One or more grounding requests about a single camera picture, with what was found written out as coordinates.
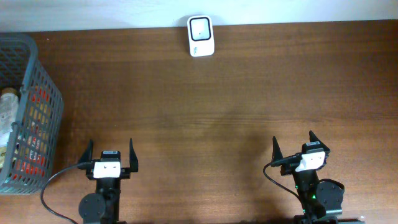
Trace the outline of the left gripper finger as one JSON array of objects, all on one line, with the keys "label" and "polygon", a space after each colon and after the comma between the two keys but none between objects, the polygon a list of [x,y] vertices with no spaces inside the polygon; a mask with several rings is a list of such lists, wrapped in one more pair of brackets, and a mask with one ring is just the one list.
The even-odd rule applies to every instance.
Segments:
[{"label": "left gripper finger", "polygon": [[87,148],[83,152],[82,156],[78,160],[80,170],[91,170],[93,168],[94,162],[92,160],[93,156],[93,140],[90,139]]},{"label": "left gripper finger", "polygon": [[138,172],[139,162],[133,147],[132,139],[130,139],[129,141],[129,165],[130,165],[130,172]]}]

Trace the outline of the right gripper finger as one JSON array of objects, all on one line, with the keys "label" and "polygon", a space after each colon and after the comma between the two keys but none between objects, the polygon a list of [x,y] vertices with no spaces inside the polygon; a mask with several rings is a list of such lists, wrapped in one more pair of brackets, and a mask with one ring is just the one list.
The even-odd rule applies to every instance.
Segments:
[{"label": "right gripper finger", "polygon": [[319,140],[319,138],[315,135],[315,133],[312,130],[309,131],[309,140],[310,140],[308,144],[309,146],[314,146],[314,145],[325,146],[325,144],[321,140]]},{"label": "right gripper finger", "polygon": [[271,159],[271,166],[280,166],[281,161],[283,159],[282,152],[280,150],[279,143],[277,142],[277,138],[274,136],[272,138],[272,159]]}]

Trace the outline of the orange spaghetti packet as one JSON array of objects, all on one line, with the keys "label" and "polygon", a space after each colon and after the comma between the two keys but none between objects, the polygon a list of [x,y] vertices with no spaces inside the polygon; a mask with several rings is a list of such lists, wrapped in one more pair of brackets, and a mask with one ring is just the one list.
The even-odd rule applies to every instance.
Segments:
[{"label": "orange spaghetti packet", "polygon": [[41,86],[35,86],[28,95],[30,105],[25,110],[28,117],[22,120],[22,131],[18,135],[17,155],[15,168],[28,175],[45,175],[47,154],[49,153],[47,141],[52,109],[50,96]]}]

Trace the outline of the white tube with cork cap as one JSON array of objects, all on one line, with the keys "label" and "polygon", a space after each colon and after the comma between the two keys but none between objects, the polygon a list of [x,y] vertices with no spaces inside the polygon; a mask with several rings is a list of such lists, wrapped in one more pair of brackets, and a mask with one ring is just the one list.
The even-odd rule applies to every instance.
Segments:
[{"label": "white tube with cork cap", "polygon": [[1,91],[1,147],[7,146],[19,107],[17,90],[11,87]]}]

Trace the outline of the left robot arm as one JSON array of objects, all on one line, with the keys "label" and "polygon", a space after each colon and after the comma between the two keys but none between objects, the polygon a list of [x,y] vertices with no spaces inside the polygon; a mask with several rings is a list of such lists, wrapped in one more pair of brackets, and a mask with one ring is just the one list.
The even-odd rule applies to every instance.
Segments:
[{"label": "left robot arm", "polygon": [[86,172],[89,180],[96,182],[95,192],[81,200],[78,211],[84,223],[115,224],[119,219],[121,181],[129,179],[139,170],[139,162],[129,141],[129,166],[121,165],[119,151],[103,151],[99,159],[93,159],[93,141],[79,159],[80,170]]}]

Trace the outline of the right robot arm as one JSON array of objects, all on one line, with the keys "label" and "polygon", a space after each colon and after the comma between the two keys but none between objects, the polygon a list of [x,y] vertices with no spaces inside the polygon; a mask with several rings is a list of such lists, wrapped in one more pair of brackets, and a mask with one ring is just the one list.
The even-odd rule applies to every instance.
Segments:
[{"label": "right robot arm", "polygon": [[292,175],[303,213],[293,218],[294,223],[338,223],[345,187],[331,179],[319,179],[317,172],[326,166],[330,148],[319,140],[313,131],[302,150],[284,157],[276,138],[272,138],[271,167],[280,167],[282,176]]}]

